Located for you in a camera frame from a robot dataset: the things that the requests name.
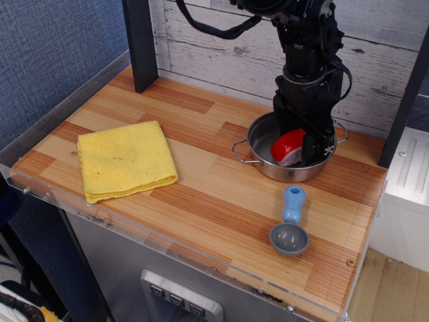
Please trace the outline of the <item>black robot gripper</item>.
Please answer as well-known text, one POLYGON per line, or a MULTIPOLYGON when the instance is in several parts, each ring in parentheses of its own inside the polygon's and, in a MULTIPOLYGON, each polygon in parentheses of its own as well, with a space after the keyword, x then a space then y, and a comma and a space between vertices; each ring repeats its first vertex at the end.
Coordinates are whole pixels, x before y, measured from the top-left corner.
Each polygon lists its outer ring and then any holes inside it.
POLYGON ((304 129, 307 134, 303 137, 302 164, 312 166, 324 162, 336 149, 331 111, 341 98, 343 71, 329 68, 312 83, 280 75, 275 83, 278 89, 273 110, 280 135, 304 129))

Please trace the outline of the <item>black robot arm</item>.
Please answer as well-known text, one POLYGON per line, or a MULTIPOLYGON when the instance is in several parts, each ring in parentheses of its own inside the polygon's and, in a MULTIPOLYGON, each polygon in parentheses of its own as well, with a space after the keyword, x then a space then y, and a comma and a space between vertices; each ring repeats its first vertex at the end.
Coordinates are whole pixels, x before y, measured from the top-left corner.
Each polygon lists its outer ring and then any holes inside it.
POLYGON ((323 161, 334 150, 333 107, 348 94, 349 70, 336 53, 343 47, 332 1, 234 1, 253 15, 270 19, 286 60, 273 110, 282 135, 303 129, 301 163, 323 161))

